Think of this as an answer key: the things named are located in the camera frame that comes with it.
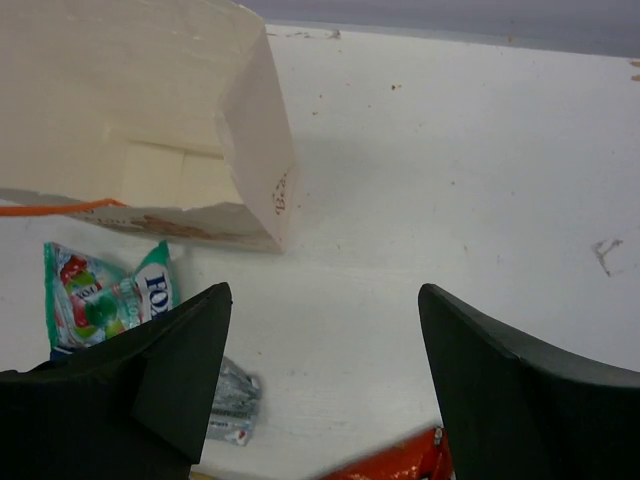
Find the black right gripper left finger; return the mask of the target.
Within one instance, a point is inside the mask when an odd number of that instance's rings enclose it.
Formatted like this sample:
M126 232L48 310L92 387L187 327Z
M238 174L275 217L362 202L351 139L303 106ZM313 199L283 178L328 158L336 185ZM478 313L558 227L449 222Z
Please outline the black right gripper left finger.
M5 479L185 479L202 455L227 283L86 350L1 375Z

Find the silver foil snack packet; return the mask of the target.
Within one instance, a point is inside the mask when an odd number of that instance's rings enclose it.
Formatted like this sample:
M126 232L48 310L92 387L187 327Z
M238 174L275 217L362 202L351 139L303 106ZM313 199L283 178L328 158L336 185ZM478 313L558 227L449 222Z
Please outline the silver foil snack packet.
M209 414L206 438L246 446L257 423L261 397L259 378L224 357Z

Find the red Doritos chip bag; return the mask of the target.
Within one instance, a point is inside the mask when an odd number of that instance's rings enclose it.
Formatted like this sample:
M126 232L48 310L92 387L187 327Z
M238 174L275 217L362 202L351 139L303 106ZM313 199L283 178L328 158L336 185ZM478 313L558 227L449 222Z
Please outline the red Doritos chip bag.
M325 480L447 480L454 476L448 436L437 426L356 460Z

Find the white paper bag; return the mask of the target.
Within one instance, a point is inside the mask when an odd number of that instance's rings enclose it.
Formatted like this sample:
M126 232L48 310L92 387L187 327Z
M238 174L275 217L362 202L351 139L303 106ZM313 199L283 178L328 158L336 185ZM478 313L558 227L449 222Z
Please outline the white paper bag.
M5 1L1 213L280 251L296 159L264 20L231 1Z

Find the green candy bag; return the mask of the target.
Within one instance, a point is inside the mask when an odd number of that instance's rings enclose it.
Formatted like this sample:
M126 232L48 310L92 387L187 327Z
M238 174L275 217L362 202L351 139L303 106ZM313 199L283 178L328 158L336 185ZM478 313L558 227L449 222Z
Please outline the green candy bag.
M44 245L50 347L74 352L156 319L181 303L168 243L128 273L58 243Z

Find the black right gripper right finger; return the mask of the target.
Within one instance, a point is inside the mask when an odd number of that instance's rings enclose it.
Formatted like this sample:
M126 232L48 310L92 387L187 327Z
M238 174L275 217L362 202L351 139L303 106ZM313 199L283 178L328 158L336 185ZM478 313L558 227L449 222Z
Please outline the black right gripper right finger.
M638 372L553 346L434 284L418 308L457 478L638 478Z

